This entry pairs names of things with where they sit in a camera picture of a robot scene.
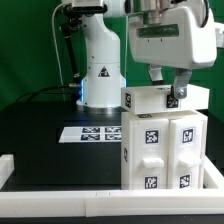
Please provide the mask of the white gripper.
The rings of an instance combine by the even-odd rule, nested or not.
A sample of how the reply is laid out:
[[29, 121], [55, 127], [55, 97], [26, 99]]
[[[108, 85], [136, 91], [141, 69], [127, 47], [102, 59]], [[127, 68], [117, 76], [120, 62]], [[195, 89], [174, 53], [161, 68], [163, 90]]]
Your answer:
[[213, 13], [209, 11], [203, 28], [187, 6], [166, 10], [160, 24], [144, 25], [141, 16], [133, 16], [129, 19], [129, 43], [133, 59], [149, 64], [153, 85], [164, 84], [161, 66], [176, 68], [171, 96], [184, 99], [192, 75], [190, 69], [211, 67], [216, 60]]

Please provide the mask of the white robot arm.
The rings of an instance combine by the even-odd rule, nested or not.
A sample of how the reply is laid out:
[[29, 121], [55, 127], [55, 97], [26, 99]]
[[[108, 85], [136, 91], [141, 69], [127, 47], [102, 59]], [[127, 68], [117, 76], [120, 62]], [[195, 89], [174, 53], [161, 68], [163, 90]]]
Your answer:
[[80, 28], [87, 50], [81, 79], [85, 109], [121, 106], [120, 39], [104, 23], [128, 18], [131, 54], [136, 62], [175, 69], [171, 96], [187, 97], [194, 69], [210, 67], [217, 56], [215, 22], [208, 0], [61, 0], [67, 31]]

